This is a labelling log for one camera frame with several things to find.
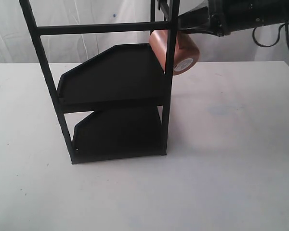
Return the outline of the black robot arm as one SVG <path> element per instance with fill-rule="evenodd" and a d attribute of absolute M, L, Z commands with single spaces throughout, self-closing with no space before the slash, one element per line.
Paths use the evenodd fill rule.
<path fill-rule="evenodd" d="M 289 21 L 289 0 L 205 0 L 178 18 L 186 34 L 227 36 Z"/>

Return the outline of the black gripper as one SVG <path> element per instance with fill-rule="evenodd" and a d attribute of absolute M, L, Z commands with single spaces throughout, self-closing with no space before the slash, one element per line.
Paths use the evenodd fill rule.
<path fill-rule="evenodd" d="M 194 8 L 179 16 L 183 22 L 207 22 L 201 25 L 179 24 L 185 34 L 227 36 L 257 26 L 255 0 L 210 0 L 208 6 Z"/>

